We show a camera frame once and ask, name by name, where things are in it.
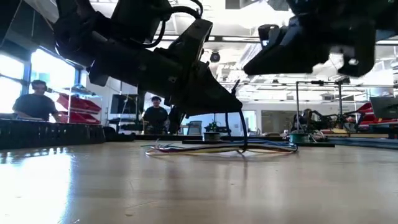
electronic device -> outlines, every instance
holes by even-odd
[[[111,114],[136,114],[136,112],[137,112],[136,97],[137,97],[137,95],[114,94],[112,96],[110,113]]]
[[[370,97],[370,101],[377,119],[398,119],[398,98]]]
[[[262,50],[250,60],[248,75],[312,73],[330,52],[343,54],[338,72],[351,77],[374,65],[374,46],[397,35],[398,1],[286,0],[294,17],[288,26],[258,28]]]
[[[7,32],[17,14],[22,0],[1,0],[0,1],[0,47],[6,38]]]
[[[217,50],[214,50],[210,55],[210,62],[217,63],[221,59],[220,53]]]
[[[60,55],[88,67],[91,83],[105,86],[109,76],[165,98],[179,116],[238,112],[242,103],[213,77],[209,63],[200,61],[203,44],[213,23],[200,12],[171,7],[168,0],[119,0],[110,19],[96,12],[89,0],[57,0],[59,19],[54,25]],[[195,22],[167,49],[155,47],[165,23],[175,12]],[[153,41],[161,24],[158,38]],[[175,122],[182,120],[175,117]]]
[[[218,126],[217,122],[214,121],[205,127],[206,132],[216,132],[216,133],[228,133],[228,130],[231,132],[229,128],[226,126]]]

cable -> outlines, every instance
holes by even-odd
[[[259,143],[267,142],[262,140],[256,140]],[[295,144],[286,144],[286,143],[276,143],[271,142],[273,144],[254,144],[250,143],[251,149],[248,149],[250,152],[260,152],[260,153],[269,153],[269,152],[261,152],[257,150],[267,150],[267,151],[274,151],[274,152],[288,152],[293,153],[297,152],[298,147]],[[285,144],[285,146],[276,146],[274,144]],[[181,154],[198,154],[198,153],[217,153],[217,152],[231,152],[231,151],[238,151],[243,146],[241,143],[226,143],[226,144],[217,144],[214,146],[197,146],[197,147],[188,147],[188,148],[181,148],[181,147],[170,147],[169,145],[160,146],[147,146],[150,147],[148,151],[146,151],[146,155],[148,156],[171,156],[171,155],[181,155]]]
[[[236,80],[234,87],[232,87],[231,94],[234,96],[236,95],[236,88],[238,87],[240,81],[241,81],[240,79]],[[225,126],[229,140],[232,141],[231,131],[229,130],[228,112],[225,113]]]
[[[199,6],[200,16],[202,16],[203,15],[203,4],[199,0],[191,0],[191,2],[194,2]]]
[[[241,117],[242,128],[243,128],[243,150],[240,153],[244,153],[248,149],[248,131],[246,129],[246,122],[244,120],[244,116],[243,116],[242,110],[239,111],[239,116]]]
[[[164,14],[173,14],[176,12],[184,12],[187,13],[191,16],[193,16],[195,19],[201,19],[201,15],[196,12],[194,9],[187,7],[187,6],[174,6],[171,9],[157,9],[160,15]]]
[[[126,109],[126,105],[127,105],[127,102],[128,102],[128,101],[129,101],[129,94],[126,95],[126,100],[124,100],[124,105],[123,105],[122,113],[120,114],[119,125],[121,125],[121,123],[122,123],[122,116],[123,116],[124,110]]]
[[[163,39],[164,33],[166,31],[166,21],[162,21],[162,28],[160,28],[160,33],[155,42],[150,44],[142,44],[145,48],[153,48],[156,47]]]
[[[229,130],[228,112],[225,113],[225,126],[226,126],[226,132],[228,133],[229,140],[232,141],[231,131]]]

person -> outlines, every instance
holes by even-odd
[[[149,134],[162,134],[167,121],[167,111],[160,106],[162,100],[158,96],[152,97],[152,106],[145,111],[144,122],[147,122]]]
[[[47,84],[42,80],[32,81],[33,94],[20,96],[12,108],[20,118],[35,118],[49,121],[49,114],[52,114],[56,122],[59,122],[59,114],[55,109],[55,103],[44,95]]]

wooden table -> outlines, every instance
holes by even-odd
[[[0,151],[0,223],[398,222],[396,151],[156,158],[144,144]]]

red storage bin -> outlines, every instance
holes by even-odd
[[[361,124],[359,124],[362,128],[367,128],[370,124],[395,123],[398,121],[398,119],[377,119],[373,113],[372,104],[370,102],[362,105],[358,111],[364,113],[364,115],[362,115],[364,118]]]
[[[91,102],[90,100],[84,100],[77,98],[75,96],[71,96],[70,102],[70,110],[77,112],[77,113],[89,113],[89,114],[98,114],[101,112],[101,108],[97,106],[95,103]],[[69,107],[69,96],[66,94],[61,93],[58,100],[64,108],[68,109]]]
[[[60,114],[61,114],[61,117],[60,117],[61,121],[64,123],[68,122],[68,112],[62,111],[62,112],[60,112]],[[100,124],[101,121],[97,120],[95,117],[93,117],[90,114],[71,112],[69,123]]]
[[[101,108],[90,100],[80,99],[79,97],[70,97],[70,119],[69,123],[78,124],[101,124],[92,114],[99,114]],[[64,108],[69,108],[69,95],[61,93],[57,100]],[[68,112],[62,111],[61,121],[68,122]]]

